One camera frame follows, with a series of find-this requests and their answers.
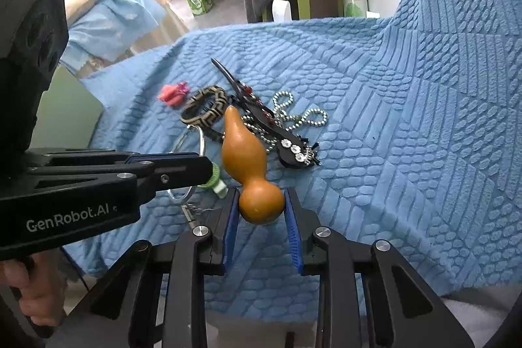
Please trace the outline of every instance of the metal ring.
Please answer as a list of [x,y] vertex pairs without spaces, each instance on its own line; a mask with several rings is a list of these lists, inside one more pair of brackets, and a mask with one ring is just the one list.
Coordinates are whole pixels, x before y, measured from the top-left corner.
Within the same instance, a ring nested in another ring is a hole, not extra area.
[[[192,124],[187,125],[187,132],[181,135],[181,137],[178,138],[176,143],[174,143],[174,147],[172,148],[171,153],[176,152],[182,145],[183,142],[185,142],[185,139],[189,135],[190,131],[197,130],[199,132],[199,156],[205,156],[205,135],[203,134],[203,130],[200,126],[195,126]],[[190,186],[187,190],[187,193],[184,194],[182,197],[174,196],[172,193],[172,189],[167,189],[167,193],[169,194],[169,198],[176,204],[185,204],[191,196],[196,191],[196,186]]]

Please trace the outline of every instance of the orange gourd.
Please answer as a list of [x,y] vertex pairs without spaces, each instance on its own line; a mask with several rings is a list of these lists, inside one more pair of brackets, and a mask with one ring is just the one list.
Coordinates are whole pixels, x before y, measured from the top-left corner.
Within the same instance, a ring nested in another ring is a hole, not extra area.
[[244,219],[254,224],[266,224],[279,217],[284,209],[284,195],[265,179],[265,148],[245,127],[238,110],[232,106],[225,111],[221,159],[226,172],[243,185],[239,211]]

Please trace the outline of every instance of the gray floor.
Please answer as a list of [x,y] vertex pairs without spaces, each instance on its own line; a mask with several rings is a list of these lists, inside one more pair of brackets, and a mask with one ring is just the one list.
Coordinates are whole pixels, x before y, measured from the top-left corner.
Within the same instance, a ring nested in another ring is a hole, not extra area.
[[246,24],[244,0],[215,0],[212,9],[199,16],[192,15],[187,0],[172,0],[170,5],[190,30]]

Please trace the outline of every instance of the bedspread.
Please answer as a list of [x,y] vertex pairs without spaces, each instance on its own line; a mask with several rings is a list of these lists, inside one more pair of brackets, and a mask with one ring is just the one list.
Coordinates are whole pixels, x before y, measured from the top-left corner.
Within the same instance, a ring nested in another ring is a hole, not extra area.
[[[265,103],[328,111],[322,164],[268,179],[296,187],[323,225],[370,244],[388,239],[439,294],[520,280],[522,270],[521,0],[402,0],[390,19],[324,19],[185,35],[84,80],[105,105],[93,147],[168,152],[183,131],[161,86],[218,84],[219,59]],[[186,145],[194,149],[196,138]],[[208,155],[219,161],[219,146]],[[208,192],[196,197],[213,205]],[[102,273],[137,239],[176,239],[179,208],[159,193],[136,224],[67,247]],[[265,320],[313,320],[318,279],[291,264],[284,219],[241,220],[233,266],[206,281],[207,307]]]

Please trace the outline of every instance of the black cable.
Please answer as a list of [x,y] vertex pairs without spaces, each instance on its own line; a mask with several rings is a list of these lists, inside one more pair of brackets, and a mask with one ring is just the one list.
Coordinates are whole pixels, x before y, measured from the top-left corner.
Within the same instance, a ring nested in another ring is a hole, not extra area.
[[63,247],[61,247],[61,246],[60,246],[60,251],[62,252],[64,257],[67,258],[67,261],[69,261],[69,263],[71,264],[72,268],[74,269],[74,271],[76,272],[76,274],[78,275],[78,277],[80,278],[82,283],[84,284],[84,287],[85,287],[86,291],[88,292],[89,291],[89,287],[87,286],[87,283],[85,282],[85,279],[82,276],[82,271],[80,270],[80,267],[78,267],[78,265],[69,256],[67,251]]

